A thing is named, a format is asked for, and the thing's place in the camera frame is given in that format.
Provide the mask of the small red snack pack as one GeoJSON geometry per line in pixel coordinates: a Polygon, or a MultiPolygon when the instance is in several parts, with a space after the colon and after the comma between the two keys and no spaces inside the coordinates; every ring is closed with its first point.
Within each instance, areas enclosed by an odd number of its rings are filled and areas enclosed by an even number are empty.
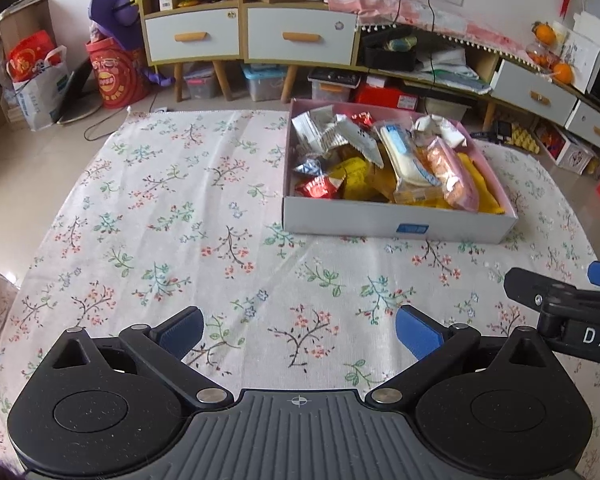
{"type": "Polygon", "coordinates": [[[369,112],[351,114],[350,119],[355,123],[355,125],[358,126],[358,128],[361,128],[365,131],[370,131],[375,123],[375,119],[369,112]]]}

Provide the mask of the small silver blue pack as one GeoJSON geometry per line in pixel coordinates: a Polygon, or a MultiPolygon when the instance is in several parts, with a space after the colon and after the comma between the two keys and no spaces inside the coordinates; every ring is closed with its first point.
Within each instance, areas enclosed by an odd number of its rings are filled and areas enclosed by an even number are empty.
{"type": "Polygon", "coordinates": [[[297,166],[294,167],[295,174],[301,174],[303,177],[321,177],[325,174],[324,162],[321,157],[303,157],[297,166]]]}

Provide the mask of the yellow ridged snack pack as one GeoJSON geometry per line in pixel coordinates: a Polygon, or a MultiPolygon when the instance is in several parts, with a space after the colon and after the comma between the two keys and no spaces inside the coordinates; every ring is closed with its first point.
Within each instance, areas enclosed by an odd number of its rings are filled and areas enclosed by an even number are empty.
{"type": "Polygon", "coordinates": [[[474,181],[478,192],[478,211],[480,214],[505,214],[505,209],[489,191],[486,180],[484,180],[482,173],[475,166],[471,158],[465,153],[458,153],[458,157],[474,181]]]}

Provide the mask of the pink cloth runner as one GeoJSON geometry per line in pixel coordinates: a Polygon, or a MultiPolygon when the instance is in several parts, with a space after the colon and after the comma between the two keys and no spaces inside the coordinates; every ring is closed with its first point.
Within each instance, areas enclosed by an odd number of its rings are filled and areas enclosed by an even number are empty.
{"type": "Polygon", "coordinates": [[[419,0],[325,0],[329,10],[354,14],[360,25],[408,25],[480,44],[502,55],[529,62],[522,44],[483,22],[465,18],[452,11],[437,9],[419,0]]]}

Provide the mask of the pink silver cardboard box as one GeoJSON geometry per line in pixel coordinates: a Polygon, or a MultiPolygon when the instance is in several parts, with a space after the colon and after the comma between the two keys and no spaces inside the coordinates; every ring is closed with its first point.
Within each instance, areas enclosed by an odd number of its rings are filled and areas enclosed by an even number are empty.
{"type": "Polygon", "coordinates": [[[518,221],[460,122],[387,107],[292,102],[283,191],[294,234],[498,244],[518,221]]]}

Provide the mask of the clear blue bread pack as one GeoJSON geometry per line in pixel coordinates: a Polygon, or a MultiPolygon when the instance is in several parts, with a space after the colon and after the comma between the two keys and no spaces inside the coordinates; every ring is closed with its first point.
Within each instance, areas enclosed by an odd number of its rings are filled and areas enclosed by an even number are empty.
{"type": "Polygon", "coordinates": [[[411,130],[400,122],[381,122],[376,130],[396,176],[393,200],[416,205],[441,198],[440,181],[422,161],[411,130]]]}

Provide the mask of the wooden shelf drawer cabinet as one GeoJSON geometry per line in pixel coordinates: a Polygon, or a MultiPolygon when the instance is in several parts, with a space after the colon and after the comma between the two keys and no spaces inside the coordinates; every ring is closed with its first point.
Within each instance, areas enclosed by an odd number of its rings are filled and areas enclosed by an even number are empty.
{"type": "Polygon", "coordinates": [[[301,66],[350,70],[358,56],[356,17],[321,2],[202,0],[163,9],[159,0],[138,0],[138,6],[148,64],[174,69],[178,99],[187,63],[210,62],[227,100],[227,62],[284,66],[280,100],[287,103],[301,66]]]}

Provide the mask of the pink wafer pack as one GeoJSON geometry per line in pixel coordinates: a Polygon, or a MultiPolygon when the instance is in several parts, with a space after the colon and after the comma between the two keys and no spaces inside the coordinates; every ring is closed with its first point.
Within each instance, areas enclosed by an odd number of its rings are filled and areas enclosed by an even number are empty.
{"type": "Polygon", "coordinates": [[[479,194],[460,156],[437,136],[426,148],[426,159],[440,181],[445,201],[454,209],[477,212],[479,194]]]}

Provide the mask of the orange fruit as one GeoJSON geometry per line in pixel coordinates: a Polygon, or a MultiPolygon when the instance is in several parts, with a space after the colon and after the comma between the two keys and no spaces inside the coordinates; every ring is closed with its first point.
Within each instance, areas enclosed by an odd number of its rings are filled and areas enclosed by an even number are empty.
{"type": "Polygon", "coordinates": [[[544,44],[547,47],[553,47],[556,42],[556,32],[553,27],[548,23],[540,21],[534,22],[532,25],[532,32],[535,39],[540,44],[544,44]]]}
{"type": "Polygon", "coordinates": [[[552,67],[552,78],[561,84],[572,84],[574,81],[573,68],[566,62],[558,62],[552,67]]]}

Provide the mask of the white red shopping bag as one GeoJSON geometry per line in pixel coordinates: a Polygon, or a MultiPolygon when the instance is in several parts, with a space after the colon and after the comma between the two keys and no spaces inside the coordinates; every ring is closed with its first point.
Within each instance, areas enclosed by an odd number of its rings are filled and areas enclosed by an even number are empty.
{"type": "Polygon", "coordinates": [[[56,124],[70,79],[65,46],[39,30],[5,53],[0,37],[0,76],[32,131],[56,124]]]}

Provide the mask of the white monkey biscuit pack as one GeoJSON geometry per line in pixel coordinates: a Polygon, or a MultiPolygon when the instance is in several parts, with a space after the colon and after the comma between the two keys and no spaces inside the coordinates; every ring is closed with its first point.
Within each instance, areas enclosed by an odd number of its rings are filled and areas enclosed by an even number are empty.
{"type": "Polygon", "coordinates": [[[344,140],[358,150],[363,157],[377,168],[384,168],[377,141],[350,117],[343,114],[335,115],[335,130],[344,140]]]}

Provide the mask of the low wooden tv console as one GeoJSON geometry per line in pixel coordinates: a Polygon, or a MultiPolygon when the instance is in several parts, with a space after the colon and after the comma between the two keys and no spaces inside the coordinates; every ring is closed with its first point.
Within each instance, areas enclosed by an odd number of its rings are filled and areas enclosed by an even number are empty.
{"type": "Polygon", "coordinates": [[[356,67],[410,84],[461,93],[562,127],[600,149],[600,104],[546,68],[494,47],[413,26],[361,26],[356,67]]]}

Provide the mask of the red white candy pack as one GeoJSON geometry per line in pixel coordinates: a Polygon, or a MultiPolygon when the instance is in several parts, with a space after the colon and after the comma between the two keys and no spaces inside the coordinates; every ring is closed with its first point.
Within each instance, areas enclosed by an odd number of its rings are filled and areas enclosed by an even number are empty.
{"type": "Polygon", "coordinates": [[[294,190],[306,198],[332,200],[338,196],[344,180],[329,176],[318,176],[296,185],[294,190]]]}

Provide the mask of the orange fruit upper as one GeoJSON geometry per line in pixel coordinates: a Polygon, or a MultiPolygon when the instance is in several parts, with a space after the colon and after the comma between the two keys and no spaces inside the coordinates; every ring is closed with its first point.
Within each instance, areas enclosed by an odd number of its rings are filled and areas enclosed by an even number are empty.
{"type": "Polygon", "coordinates": [[[556,32],[553,27],[548,23],[540,21],[534,22],[532,25],[532,32],[535,39],[540,44],[544,44],[547,47],[553,47],[556,42],[556,32]]]}

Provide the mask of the red box under console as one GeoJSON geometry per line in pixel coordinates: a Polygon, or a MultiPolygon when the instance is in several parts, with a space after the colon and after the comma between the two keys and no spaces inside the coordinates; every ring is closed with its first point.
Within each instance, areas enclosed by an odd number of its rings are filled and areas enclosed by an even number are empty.
{"type": "Polygon", "coordinates": [[[396,87],[375,87],[367,82],[354,92],[353,101],[358,104],[396,108],[397,110],[417,110],[418,96],[396,87]]]}

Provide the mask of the white text snack pack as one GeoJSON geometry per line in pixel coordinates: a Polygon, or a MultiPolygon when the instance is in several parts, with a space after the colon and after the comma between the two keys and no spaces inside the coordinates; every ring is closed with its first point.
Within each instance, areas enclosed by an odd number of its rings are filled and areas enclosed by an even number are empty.
{"type": "Polygon", "coordinates": [[[449,119],[439,115],[424,115],[414,122],[414,142],[420,148],[426,148],[435,138],[442,139],[455,150],[467,145],[466,136],[449,119]]]}

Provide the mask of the orange fruit lower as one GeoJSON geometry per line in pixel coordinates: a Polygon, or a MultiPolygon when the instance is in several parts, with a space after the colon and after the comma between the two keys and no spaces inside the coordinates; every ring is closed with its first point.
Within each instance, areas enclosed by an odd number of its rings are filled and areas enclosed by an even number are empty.
{"type": "Polygon", "coordinates": [[[552,78],[561,84],[572,84],[574,81],[573,68],[566,62],[558,62],[552,67],[552,78]]]}

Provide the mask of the purple plush toy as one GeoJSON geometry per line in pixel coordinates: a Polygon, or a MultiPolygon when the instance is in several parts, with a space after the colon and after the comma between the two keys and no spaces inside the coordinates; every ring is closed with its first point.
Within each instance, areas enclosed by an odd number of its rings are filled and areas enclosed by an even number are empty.
{"type": "MultiPolygon", "coordinates": [[[[138,0],[91,0],[87,14],[90,19],[87,42],[114,38],[124,50],[143,48],[145,51],[138,0]]],[[[148,66],[144,73],[156,86],[168,88],[174,84],[173,77],[163,76],[148,66]]]]}

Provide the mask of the floral tablecloth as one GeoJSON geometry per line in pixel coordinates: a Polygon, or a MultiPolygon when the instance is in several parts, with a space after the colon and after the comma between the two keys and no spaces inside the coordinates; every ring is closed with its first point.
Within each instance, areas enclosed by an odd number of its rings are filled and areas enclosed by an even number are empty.
{"type": "Polygon", "coordinates": [[[594,249],[550,174],[493,145],[518,216],[501,244],[289,232],[287,125],[272,110],[132,114],[52,220],[34,215],[53,182],[28,174],[0,194],[1,462],[16,462],[18,393],[69,327],[114,336],[197,306],[204,336],[185,361],[227,388],[369,392],[413,362],[401,304],[506,336],[536,319],[506,298],[509,269],[588,286],[594,249]]]}

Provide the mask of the yellow waffle snack pack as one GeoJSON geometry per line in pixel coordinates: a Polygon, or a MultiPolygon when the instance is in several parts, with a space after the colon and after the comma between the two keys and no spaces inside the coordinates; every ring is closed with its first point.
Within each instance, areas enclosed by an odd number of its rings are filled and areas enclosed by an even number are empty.
{"type": "Polygon", "coordinates": [[[338,193],[343,200],[366,202],[378,195],[376,188],[366,181],[367,169],[364,158],[351,157],[333,166],[327,174],[341,182],[338,193]]]}

